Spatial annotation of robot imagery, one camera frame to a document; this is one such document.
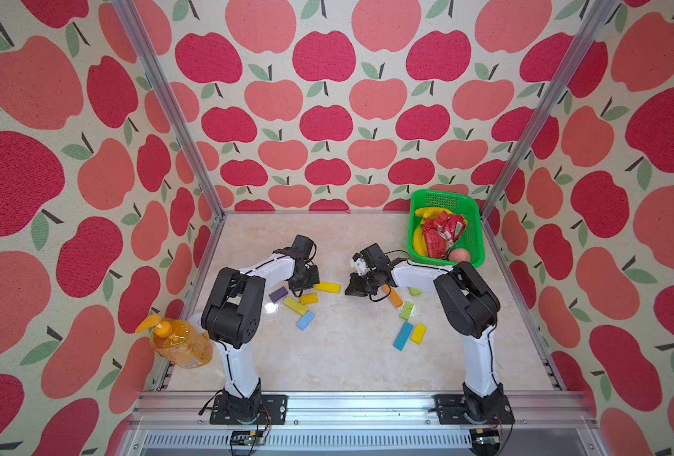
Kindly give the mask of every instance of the apple wallpaper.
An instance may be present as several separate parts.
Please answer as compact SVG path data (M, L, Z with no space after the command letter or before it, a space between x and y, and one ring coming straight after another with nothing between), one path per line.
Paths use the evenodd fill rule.
M112 455L152 387L213 217L151 98L111 3L0 2L0 456Z

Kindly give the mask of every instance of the apple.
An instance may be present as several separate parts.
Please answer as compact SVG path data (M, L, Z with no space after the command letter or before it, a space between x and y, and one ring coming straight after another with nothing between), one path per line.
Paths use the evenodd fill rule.
M390 197L390 189L385 184L352 185L347 189L347 201L357 207L380 207Z
M311 190L306 185L274 185L268 189L269 199L281 207L306 207L311 201Z
M404 49L420 24L418 0L360 0L352 11L354 39L372 52Z
M295 139L284 142L265 141L258 147L258 158L261 159L263 164L279 171L302 169L308 157L309 152L306 150L306 146Z
M573 246L562 235L562 229L548 223L534 233L534 251L545 264L547 274L562 280L573 270Z
M573 37L556 33L535 44L519 66L519 76L526 82L550 81L565 57ZM606 73L608 53L606 43L593 41L588 52L568 83L569 91L577 98L590 95Z
M653 257L674 270L674 185L646 196L633 219L636 239L649 246Z
M162 244L170 234L170 223L165 207L157 201L150 201L142 220L132 230L132 252L142 261L149 261L159 255Z
M629 92L659 87L674 75L674 23L648 13L625 32L615 49L611 77Z
M30 136L0 131L0 237L25 228L64 185L63 167L48 147Z
M590 232L599 238L615 236L628 222L630 209L626 191L615 185L613 176L606 171L594 171L580 178L569 202Z
M110 220L89 217L81 222L58 254L56 279L61 290L72 298L94 293L123 248L122 232Z
M349 38L342 32L311 32L294 46L294 70L307 81L346 81L357 58Z
M413 43L405 69L417 81L440 79L455 81L464 74L471 60L471 44L465 33L430 32Z
M187 33L175 46L175 61L182 74L193 82L237 82L243 74L238 51L222 35Z
M28 128L60 130L84 108L76 69L58 46L32 36L0 54L0 108Z
M231 0L225 24L235 42L256 54L280 54L296 35L296 14L288 0Z
M519 52L540 36L551 15L550 0L491 0L476 18L476 42L489 52Z
M626 404L642 412L660 406L659 373L631 334L616 326L600 325L591 331L589 345Z
M294 81L254 81L243 94L253 114L266 120L294 120L304 105L304 95Z
M235 106L211 108L203 114L200 122L208 138L217 142L251 142L258 134L251 116Z
M492 127L492 138L501 142L518 141L533 112L533 109L523 106L504 113ZM555 117L550 116L532 143L534 156L540 160L548 158L555 151L559 138L560 124Z
M60 29L74 17L89 15L86 0L21 0L28 11L40 22L53 29Z
M452 107L461 119L491 120L504 112L513 99L514 84L511 81L474 79L456 90Z
M560 212L564 196L562 189L552 179L546 168L537 168L527 183L527 203L534 214L543 219L551 219Z
M665 173L674 173L674 87L652 96L633 113L626 142Z
M187 232L187 224L195 215L195 199L192 193L184 187L177 189L177 196L170 203L170 224L177 236Z
M129 151L115 139L101 143L99 152L78 170L78 190L86 203L100 211L119 207L134 188L134 165Z
M397 119L395 133L406 141L441 139L449 130L451 116L441 104L423 106L419 104L405 111Z
M363 79L349 91L349 105L352 110L368 120L392 119L405 106L407 99L408 89L400 79Z
M310 141L344 141L352 134L352 117L339 105L314 106L301 115L299 130Z
M570 116L562 131L562 153L575 166L589 168L600 163L611 151L613 127L595 115L590 106L583 106Z
M170 150L159 136L147 136L147 140L137 152L137 175L142 187L156 192L162 187L162 181L172 169Z
M262 187L268 181L268 174L257 161L231 160L220 167L220 177L228 184L236 187L252 185Z
M406 191L410 191L410 184L425 185L434 175L435 166L428 158L405 158L390 166L387 178L393 184L407 185Z
M100 65L89 68L86 92L96 117L111 128L122 126L127 116L139 106L137 90L129 73L108 55L101 58Z

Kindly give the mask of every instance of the wooden block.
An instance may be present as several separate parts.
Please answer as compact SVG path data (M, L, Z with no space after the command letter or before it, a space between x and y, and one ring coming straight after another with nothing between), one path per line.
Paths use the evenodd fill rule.
M305 305L302 305L301 303L296 302L294 298L291 296L287 297L284 299L284 305L288 307L289 309L293 310L294 312L297 312L299 315L305 315L306 312L309 312L309 309L306 308Z
M426 327L424 325L421 325L420 323L418 323L416 325L416 330L414 331L413 336L411 337L411 341L420 345L421 342L423 342L423 336L425 336L425 333L426 333Z
M335 295L338 295L340 286L335 283L320 282L319 284L314 285L314 290L326 291L327 293L334 293Z
M394 288L388 287L387 285L383 285L383 291L385 293L387 293L388 291L390 292L390 301L392 301L392 303L395 304L395 307L400 307L401 305L403 305L403 300L400 299L400 297L395 292Z
M405 347L405 342L408 341L408 337L411 336L412 331L413 325L408 322L405 322L403 324L403 327L400 329L400 333L397 335L395 343L392 346L400 351L403 351L403 347Z
M301 304L314 304L319 302L319 297L316 293L312 293L311 295L303 295L300 301Z

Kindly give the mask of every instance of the green basket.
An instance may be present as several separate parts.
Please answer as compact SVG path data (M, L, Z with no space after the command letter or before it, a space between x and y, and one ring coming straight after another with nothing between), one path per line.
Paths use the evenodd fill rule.
M466 217L468 225L461 235L458 247L466 249L471 254L471 265L478 268L484 263L484 234L481 231L481 217L478 214L478 204L470 196L458 193L439 192L436 190L417 190L411 196L411 223L408 228L408 251L416 263L433 264L436 266L453 266L453 261L437 260L418 255L413 249L413 232L420 225L421 217L415 215L416 209L422 207L443 207L454 214Z

